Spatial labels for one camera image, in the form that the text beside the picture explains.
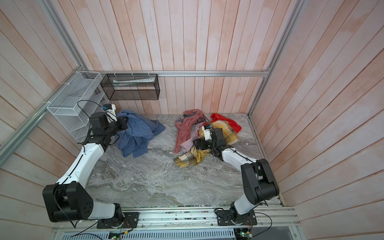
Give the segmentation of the blue checkered shirt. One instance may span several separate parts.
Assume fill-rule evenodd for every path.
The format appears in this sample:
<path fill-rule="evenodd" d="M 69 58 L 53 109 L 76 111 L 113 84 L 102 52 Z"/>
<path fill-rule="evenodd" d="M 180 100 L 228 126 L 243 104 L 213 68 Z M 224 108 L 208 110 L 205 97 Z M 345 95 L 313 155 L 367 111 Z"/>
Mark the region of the blue checkered shirt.
<path fill-rule="evenodd" d="M 127 129 L 119 132 L 120 139 L 117 142 L 125 158 L 130 155 L 138 158 L 146 154 L 149 142 L 166 129 L 159 121 L 147 119 L 130 110 L 123 110 L 117 116 L 126 118 Z"/>

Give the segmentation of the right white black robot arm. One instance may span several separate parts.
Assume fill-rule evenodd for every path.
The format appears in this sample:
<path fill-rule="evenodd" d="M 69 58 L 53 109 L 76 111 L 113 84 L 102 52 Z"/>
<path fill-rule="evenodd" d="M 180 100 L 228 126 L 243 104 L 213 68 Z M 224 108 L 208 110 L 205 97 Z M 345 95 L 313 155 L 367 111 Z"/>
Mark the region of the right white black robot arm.
<path fill-rule="evenodd" d="M 229 210 L 217 208 L 219 226 L 257 224 L 254 208 L 280 194 L 269 162 L 238 152 L 225 140 L 224 130 L 212 125 L 202 127 L 204 137 L 194 140 L 197 150 L 208 150 L 213 156 L 241 172 L 244 195 L 231 204 Z"/>

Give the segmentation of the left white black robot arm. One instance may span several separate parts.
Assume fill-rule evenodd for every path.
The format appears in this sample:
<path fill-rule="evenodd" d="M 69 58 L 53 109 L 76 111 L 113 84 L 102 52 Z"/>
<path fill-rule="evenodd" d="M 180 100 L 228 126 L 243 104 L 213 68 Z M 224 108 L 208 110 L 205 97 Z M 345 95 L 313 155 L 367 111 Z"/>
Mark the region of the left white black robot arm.
<path fill-rule="evenodd" d="M 43 189 L 46 210 L 53 223 L 97 220 L 98 228 L 121 228 L 125 221 L 121 206 L 93 200 L 85 187 L 112 138 L 128 128 L 128 119 L 98 112 L 89 121 L 91 126 L 83 148 L 73 164 L 55 184 Z"/>

